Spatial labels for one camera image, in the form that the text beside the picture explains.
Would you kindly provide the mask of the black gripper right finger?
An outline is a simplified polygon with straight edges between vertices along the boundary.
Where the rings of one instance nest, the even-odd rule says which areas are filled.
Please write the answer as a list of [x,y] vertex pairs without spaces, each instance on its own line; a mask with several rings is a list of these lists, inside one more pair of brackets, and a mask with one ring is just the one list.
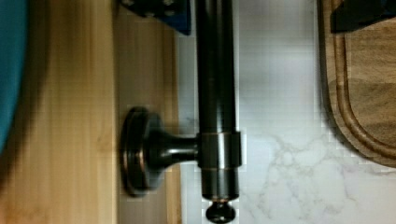
[[331,32],[354,32],[395,17],[396,0],[344,0],[331,14]]

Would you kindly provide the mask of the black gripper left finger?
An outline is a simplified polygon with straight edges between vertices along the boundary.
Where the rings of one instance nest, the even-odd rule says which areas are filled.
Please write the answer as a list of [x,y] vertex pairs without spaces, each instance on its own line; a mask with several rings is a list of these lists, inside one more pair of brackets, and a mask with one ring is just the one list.
[[153,17],[183,35],[191,34],[191,0],[120,0],[135,15]]

